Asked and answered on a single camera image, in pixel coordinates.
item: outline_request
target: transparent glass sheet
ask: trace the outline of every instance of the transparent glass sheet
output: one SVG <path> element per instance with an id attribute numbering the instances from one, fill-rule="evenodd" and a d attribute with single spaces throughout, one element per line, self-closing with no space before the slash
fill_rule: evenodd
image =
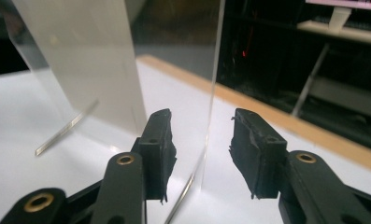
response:
<path id="1" fill-rule="evenodd" d="M 204 159 L 219 32 L 219 0 L 0 2 L 30 72 L 0 76 L 0 219 L 25 194 L 67 196 L 100 180 L 129 151 L 150 114 L 169 108 L 177 163 L 164 223 Z M 90 114 L 39 157 L 36 149 Z"/>

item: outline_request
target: brass grommet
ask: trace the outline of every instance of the brass grommet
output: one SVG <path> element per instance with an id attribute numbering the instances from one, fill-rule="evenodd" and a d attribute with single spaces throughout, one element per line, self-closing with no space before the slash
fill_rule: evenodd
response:
<path id="1" fill-rule="evenodd" d="M 38 212 L 53 202 L 54 196 L 50 193 L 40 193 L 33 196 L 24 206 L 24 211 L 28 213 Z"/>
<path id="2" fill-rule="evenodd" d="M 134 160 L 135 160 L 134 156 L 124 155 L 124 156 L 119 157 L 116 160 L 116 163 L 119 164 L 119 165 L 128 165 L 128 164 L 132 163 Z"/>
<path id="3" fill-rule="evenodd" d="M 299 153 L 296 155 L 296 159 L 298 159 L 299 161 L 302 161 L 302 162 L 306 162 L 306 163 L 314 163 L 316 162 L 316 158 L 314 158 L 314 156 L 310 155 L 310 154 L 307 154 L 307 153 Z"/>

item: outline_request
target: white table surface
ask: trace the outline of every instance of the white table surface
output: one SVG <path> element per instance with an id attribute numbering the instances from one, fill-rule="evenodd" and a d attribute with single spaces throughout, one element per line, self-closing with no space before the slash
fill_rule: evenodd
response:
<path id="1" fill-rule="evenodd" d="M 150 223 L 164 223 L 196 165 L 197 151 L 202 150 L 197 148 L 189 153 L 192 144 L 200 147 L 204 141 L 201 136 L 204 138 L 207 131 L 208 113 L 203 111 L 209 108 L 209 95 L 146 64 L 138 62 L 137 67 L 147 114 L 163 109 L 162 106 L 170 107 L 173 112 L 178 163 L 168 186 L 169 203 L 161 206 L 159 202 L 148 202 Z M 162 85 L 163 79 L 166 86 L 175 87 L 176 94 L 173 89 L 151 88 Z M 214 99 L 203 185 L 194 185 L 173 223 L 282 222 L 278 200 L 252 200 L 241 173 L 232 163 L 228 149 L 234 113 L 233 105 L 221 98 Z M 58 187 L 71 195 L 91 185 L 102 178 L 109 158 L 122 151 L 83 133 L 71 132 L 46 155 L 35 159 L 34 150 L 52 136 L 52 130 L 58 131 L 64 125 L 62 114 L 34 74 L 0 76 L 0 219 L 20 197 L 35 189 Z M 371 194 L 370 170 L 275 128 L 288 141 L 288 150 L 307 150 L 320 155 L 345 184 Z"/>

